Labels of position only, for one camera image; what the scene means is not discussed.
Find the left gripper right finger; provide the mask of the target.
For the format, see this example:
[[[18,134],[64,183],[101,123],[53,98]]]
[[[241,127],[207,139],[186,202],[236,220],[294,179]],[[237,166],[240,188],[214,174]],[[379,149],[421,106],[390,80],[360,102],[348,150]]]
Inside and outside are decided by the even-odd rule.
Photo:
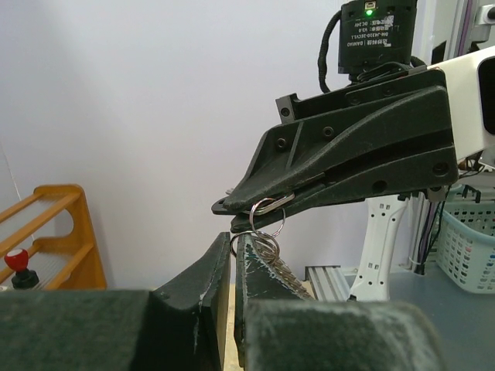
[[[404,302],[298,298],[268,275],[247,235],[237,250],[234,341],[244,370],[443,370],[432,323]]]

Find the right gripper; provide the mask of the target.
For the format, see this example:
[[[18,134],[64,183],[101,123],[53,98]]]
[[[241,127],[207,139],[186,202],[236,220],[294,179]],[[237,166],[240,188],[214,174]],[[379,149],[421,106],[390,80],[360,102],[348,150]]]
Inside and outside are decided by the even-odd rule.
[[[243,179],[213,213],[238,215],[264,198],[293,195],[283,213],[254,219],[262,228],[307,209],[453,184],[445,86],[440,69],[413,68],[306,99],[276,99],[283,124],[263,134]]]

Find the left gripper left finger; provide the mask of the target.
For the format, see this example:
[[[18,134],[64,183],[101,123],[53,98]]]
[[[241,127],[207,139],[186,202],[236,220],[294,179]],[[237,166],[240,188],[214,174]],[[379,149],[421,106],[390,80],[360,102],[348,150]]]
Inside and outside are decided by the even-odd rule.
[[[230,234],[154,290],[8,291],[3,370],[221,370]]]

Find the red grey key holder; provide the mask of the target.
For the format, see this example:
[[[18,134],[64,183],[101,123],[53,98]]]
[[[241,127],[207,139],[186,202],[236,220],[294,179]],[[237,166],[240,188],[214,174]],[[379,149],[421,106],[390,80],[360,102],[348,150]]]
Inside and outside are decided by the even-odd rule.
[[[282,207],[282,224],[274,233],[266,233],[259,230],[254,225],[255,215],[251,209],[247,212],[248,221],[251,228],[247,231],[234,234],[230,239],[230,253],[236,257],[237,250],[234,248],[234,242],[241,236],[247,235],[253,242],[253,250],[261,262],[268,268],[268,275],[280,282],[280,284],[289,289],[298,298],[303,300],[313,300],[314,297],[308,292],[302,282],[293,274],[289,266],[280,258],[281,248],[276,237],[282,231],[285,225],[286,212]]]

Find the silver key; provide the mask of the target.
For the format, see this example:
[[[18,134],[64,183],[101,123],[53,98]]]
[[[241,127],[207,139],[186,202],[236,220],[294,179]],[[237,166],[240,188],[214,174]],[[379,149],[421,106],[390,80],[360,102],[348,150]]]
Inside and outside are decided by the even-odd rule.
[[[287,195],[275,198],[266,197],[255,203],[251,208],[251,212],[256,216],[264,215],[282,208],[285,204],[289,203],[294,198],[294,193],[289,193]]]

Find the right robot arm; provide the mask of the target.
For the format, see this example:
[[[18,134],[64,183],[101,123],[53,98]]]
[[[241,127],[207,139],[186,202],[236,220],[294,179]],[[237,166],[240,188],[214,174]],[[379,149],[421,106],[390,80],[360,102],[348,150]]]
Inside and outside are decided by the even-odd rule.
[[[461,1],[448,59],[411,53],[414,1],[351,1],[330,19],[317,60],[320,95],[277,102],[243,179],[212,212],[259,234],[307,209],[367,201],[351,300],[384,301],[398,225],[412,195],[442,199],[458,165],[494,143],[494,7]]]

